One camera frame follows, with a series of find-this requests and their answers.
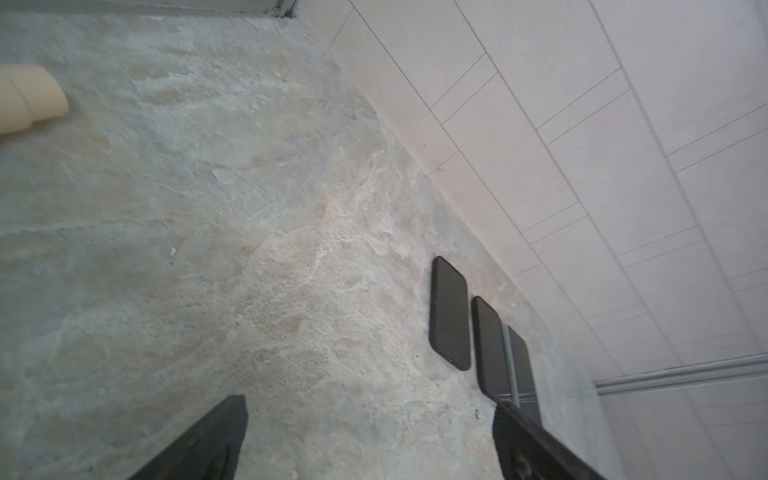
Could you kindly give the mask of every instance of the tiled wall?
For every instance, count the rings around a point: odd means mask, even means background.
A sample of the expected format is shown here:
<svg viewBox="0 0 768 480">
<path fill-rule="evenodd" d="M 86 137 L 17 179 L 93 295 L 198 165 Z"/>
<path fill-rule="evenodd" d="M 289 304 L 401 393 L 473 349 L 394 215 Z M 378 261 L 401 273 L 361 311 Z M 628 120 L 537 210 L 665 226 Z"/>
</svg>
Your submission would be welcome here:
<svg viewBox="0 0 768 480">
<path fill-rule="evenodd" d="M 300 0 L 594 379 L 768 347 L 754 0 Z"/>
<path fill-rule="evenodd" d="M 602 398 L 630 480 L 764 480 L 768 381 Z"/>
</svg>

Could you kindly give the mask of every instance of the beige cylinder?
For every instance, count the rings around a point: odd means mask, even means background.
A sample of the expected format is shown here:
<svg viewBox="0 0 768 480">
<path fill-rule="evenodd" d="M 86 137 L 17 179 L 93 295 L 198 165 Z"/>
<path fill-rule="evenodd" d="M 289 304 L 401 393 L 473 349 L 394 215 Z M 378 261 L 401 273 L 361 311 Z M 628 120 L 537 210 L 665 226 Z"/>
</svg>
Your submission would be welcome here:
<svg viewBox="0 0 768 480">
<path fill-rule="evenodd" d="M 69 104 L 61 87 L 39 65 L 0 65 L 0 134 L 24 130 L 33 121 L 62 117 Z"/>
</svg>

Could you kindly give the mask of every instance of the beige pipe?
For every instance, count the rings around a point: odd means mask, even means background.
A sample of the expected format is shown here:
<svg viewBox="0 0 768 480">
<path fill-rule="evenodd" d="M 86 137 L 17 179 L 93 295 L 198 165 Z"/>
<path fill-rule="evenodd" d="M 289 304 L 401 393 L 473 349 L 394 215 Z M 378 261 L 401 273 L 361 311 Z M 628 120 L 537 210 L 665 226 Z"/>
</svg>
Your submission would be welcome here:
<svg viewBox="0 0 768 480">
<path fill-rule="evenodd" d="M 69 104 L 56 80 L 39 65 L 0 65 L 0 134 L 33 121 L 63 117 Z"/>
</svg>

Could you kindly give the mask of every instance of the cream plastic tube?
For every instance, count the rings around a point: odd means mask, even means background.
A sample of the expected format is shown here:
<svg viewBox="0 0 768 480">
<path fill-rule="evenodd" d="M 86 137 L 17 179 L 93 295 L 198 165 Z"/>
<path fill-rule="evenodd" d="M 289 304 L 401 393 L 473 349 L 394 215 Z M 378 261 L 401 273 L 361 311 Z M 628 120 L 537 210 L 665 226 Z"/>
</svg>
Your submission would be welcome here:
<svg viewBox="0 0 768 480">
<path fill-rule="evenodd" d="M 33 121 L 63 117 L 69 103 L 54 78 L 39 65 L 0 65 L 0 134 L 24 130 Z"/>
</svg>

